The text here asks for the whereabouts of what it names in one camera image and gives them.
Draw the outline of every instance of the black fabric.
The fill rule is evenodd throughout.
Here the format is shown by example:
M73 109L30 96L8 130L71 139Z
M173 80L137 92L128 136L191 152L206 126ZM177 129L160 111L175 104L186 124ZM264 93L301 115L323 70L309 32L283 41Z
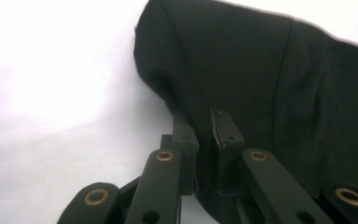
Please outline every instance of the black fabric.
M199 200L221 223L235 202L216 199L210 108L228 111L247 147L272 152L314 198L358 189L358 48L299 21L209 0L150 0L136 29L142 79L200 142Z

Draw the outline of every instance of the black plastic bracket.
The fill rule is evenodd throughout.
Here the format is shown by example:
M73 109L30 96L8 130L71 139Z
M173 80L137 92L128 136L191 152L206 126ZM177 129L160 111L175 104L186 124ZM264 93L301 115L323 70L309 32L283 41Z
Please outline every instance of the black plastic bracket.
M247 149L238 166L266 223L334 223L269 152Z

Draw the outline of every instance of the white background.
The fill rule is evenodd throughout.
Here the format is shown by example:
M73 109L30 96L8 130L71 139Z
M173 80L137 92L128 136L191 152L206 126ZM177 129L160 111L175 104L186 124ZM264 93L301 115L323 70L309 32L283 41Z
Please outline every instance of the white background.
M230 1L358 45L358 1ZM172 132L138 77L145 0L0 0L0 223L56 223L84 187L122 187ZM215 223L185 197L182 223Z

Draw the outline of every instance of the small hole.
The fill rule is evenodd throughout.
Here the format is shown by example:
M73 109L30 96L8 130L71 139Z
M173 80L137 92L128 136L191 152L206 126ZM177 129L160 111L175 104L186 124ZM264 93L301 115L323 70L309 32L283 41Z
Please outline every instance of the small hole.
M102 197L103 197L102 192L94 192L89 196L89 199L91 201L98 201L98 200L101 200Z
M358 193L352 189L338 188L336 189L336 196L344 203L358 206Z
M159 221L159 214L156 211L149 211L142 216L142 222L144 224L155 224Z
M162 159L168 159L170 157L170 154L167 152L163 152L163 153L159 154L159 157Z
M255 161L266 161L267 155L260 151L253 151L251 152L251 158Z
M316 223L315 218L308 212L297 212L296 217L304 224L314 224Z
M107 189L94 189L86 194L84 203L86 205L98 205L104 203L109 198L109 191Z
M358 197L350 192L342 192L341 193L342 196L344 196L345 198L349 199L349 200L358 200Z
M169 151L159 152L159 154L157 154L157 159L159 161L170 161L173 159L173 153Z

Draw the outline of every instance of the brass grommet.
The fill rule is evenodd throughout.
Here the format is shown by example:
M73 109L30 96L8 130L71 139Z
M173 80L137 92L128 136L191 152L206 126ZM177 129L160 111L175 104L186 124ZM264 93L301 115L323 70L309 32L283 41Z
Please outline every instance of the brass grommet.
M102 197L99 199L92 199L92 196L97 193L101 193ZM107 189L94 189L86 194L86 196L84 197L84 203L86 205L91 205L91 206L98 205L104 203L108 198L109 198L109 191L107 191Z
M358 206L358 193L352 189L337 188L336 196L344 203Z
M170 161L173 159L173 153L170 151L162 151L157 154L157 159L159 161Z
M266 153L261 152L261 151L253 151L251 152L251 158L254 161L266 161L268 156Z

